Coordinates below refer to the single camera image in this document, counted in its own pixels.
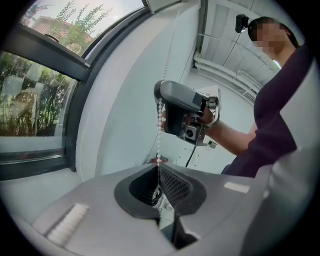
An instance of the ceiling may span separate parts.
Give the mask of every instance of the ceiling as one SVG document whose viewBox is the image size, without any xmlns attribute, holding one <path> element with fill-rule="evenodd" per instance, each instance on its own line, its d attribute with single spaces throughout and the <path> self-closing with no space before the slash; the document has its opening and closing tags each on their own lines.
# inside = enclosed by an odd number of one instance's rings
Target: ceiling
<svg viewBox="0 0 320 256">
<path fill-rule="evenodd" d="M 235 31 L 238 14 L 249 16 L 249 22 L 261 16 L 272 17 L 289 27 L 300 44 L 304 38 L 289 15 L 273 0 L 208 0 L 199 57 L 234 73 L 244 71 L 261 87 L 280 69 L 254 45 L 247 31 Z"/>
</svg>

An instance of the dark top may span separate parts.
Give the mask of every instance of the dark top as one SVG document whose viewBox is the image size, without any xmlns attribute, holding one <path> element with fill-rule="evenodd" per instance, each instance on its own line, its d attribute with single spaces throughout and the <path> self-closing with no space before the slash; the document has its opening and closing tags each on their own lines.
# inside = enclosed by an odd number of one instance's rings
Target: dark top
<svg viewBox="0 0 320 256">
<path fill-rule="evenodd" d="M 274 78 L 262 87 L 253 107 L 256 136 L 223 174 L 254 178 L 260 167 L 273 164 L 282 155 L 297 149 L 280 110 L 304 80 L 312 58 L 307 45 L 300 46 Z"/>
</svg>

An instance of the camera lens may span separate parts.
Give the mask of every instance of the camera lens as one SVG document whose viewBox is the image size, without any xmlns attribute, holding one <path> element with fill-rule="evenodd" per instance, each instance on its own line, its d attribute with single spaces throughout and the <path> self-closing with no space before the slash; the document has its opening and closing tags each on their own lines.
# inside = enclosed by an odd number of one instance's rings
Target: camera lens
<svg viewBox="0 0 320 256">
<path fill-rule="evenodd" d="M 187 130 L 187 131 L 186 131 L 186 135 L 187 135 L 188 137 L 192 137 L 192 136 L 194 135 L 194 133 L 193 133 L 192 130 Z"/>
</svg>

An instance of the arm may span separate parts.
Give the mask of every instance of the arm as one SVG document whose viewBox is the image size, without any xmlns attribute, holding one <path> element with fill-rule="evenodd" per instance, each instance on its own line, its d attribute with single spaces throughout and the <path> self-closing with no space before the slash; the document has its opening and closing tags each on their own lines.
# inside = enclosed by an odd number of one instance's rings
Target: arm
<svg viewBox="0 0 320 256">
<path fill-rule="evenodd" d="M 248 148 L 249 142 L 256 137 L 256 130 L 257 125 L 255 122 L 249 133 L 243 133 L 219 121 L 207 131 L 206 135 L 232 154 L 238 156 Z"/>
</svg>

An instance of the white label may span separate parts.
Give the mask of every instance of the white label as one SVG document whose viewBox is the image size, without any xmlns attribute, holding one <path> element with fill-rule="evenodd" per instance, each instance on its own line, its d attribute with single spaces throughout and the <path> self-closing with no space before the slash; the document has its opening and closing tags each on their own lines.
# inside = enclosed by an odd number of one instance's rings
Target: white label
<svg viewBox="0 0 320 256">
<path fill-rule="evenodd" d="M 243 185 L 243 184 L 238 184 L 238 183 L 233 183 L 233 182 L 227 182 L 224 184 L 224 187 L 230 190 L 238 191 L 241 193 L 247 193 L 250 189 L 249 185 Z"/>
</svg>

